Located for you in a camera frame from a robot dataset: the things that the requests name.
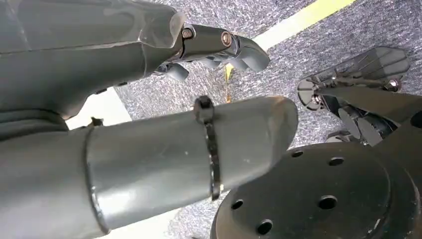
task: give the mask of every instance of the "hole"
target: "hole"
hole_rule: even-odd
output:
[[[243,200],[237,200],[233,205],[231,205],[231,208],[233,210],[239,209],[243,205]]]
[[[335,196],[322,196],[319,200],[318,207],[323,210],[330,210],[337,206],[337,198]]]
[[[297,158],[297,157],[301,156],[302,154],[303,154],[302,151],[296,151],[292,154],[292,157]]]
[[[258,228],[256,229],[256,231],[258,232],[258,234],[260,235],[265,235],[267,233],[269,233],[271,231],[271,229],[273,228],[273,222],[270,220],[264,220],[263,222],[261,222],[261,224],[258,226]]]
[[[344,158],[341,157],[334,157],[328,162],[330,166],[338,166],[344,162]]]

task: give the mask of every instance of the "gray carpet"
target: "gray carpet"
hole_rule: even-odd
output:
[[[254,37],[313,1],[160,2],[186,12],[191,23],[223,27]],[[328,133],[340,128],[340,123],[327,112],[305,111],[296,95],[299,80],[375,46],[390,46],[406,49],[411,59],[412,68],[402,91],[422,95],[421,10],[421,0],[358,0],[271,48],[268,53],[272,62],[264,72],[234,71],[228,85],[230,95],[235,101],[266,95],[293,99],[298,104],[300,124],[292,146],[323,142]],[[150,77],[118,88],[131,117],[135,120],[186,111],[195,97],[203,94],[219,104],[225,102],[222,69],[210,70],[199,63],[186,64],[186,68],[191,74],[184,82]],[[183,208],[170,223],[168,237],[209,238],[218,205],[219,202],[205,200]]]

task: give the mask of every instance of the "black zip tie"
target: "black zip tie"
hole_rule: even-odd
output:
[[[210,157],[211,169],[211,199],[217,200],[221,193],[220,160],[218,157],[217,139],[214,129],[214,104],[208,96],[201,96],[195,100],[194,113],[196,120],[204,125],[206,142]]]

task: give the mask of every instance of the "yellow tape line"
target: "yellow tape line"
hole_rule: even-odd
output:
[[[271,27],[268,31],[257,36],[254,41],[258,43],[262,49],[268,50],[355,1],[356,0],[316,0],[293,16],[284,19]],[[227,64],[224,69],[226,83],[228,84],[233,66]]]

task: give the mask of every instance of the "gray metal tube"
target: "gray metal tube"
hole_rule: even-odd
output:
[[[215,109],[221,181],[267,172],[298,119],[283,97]],[[91,239],[210,195],[205,131],[193,112],[0,142],[0,232],[5,239]]]
[[[267,172],[298,124],[295,104],[284,97],[221,105],[215,114],[225,189]],[[210,196],[205,131],[193,112],[98,127],[87,160],[99,215],[109,229]]]
[[[87,188],[88,130],[38,133],[0,143],[2,239],[103,236]]]

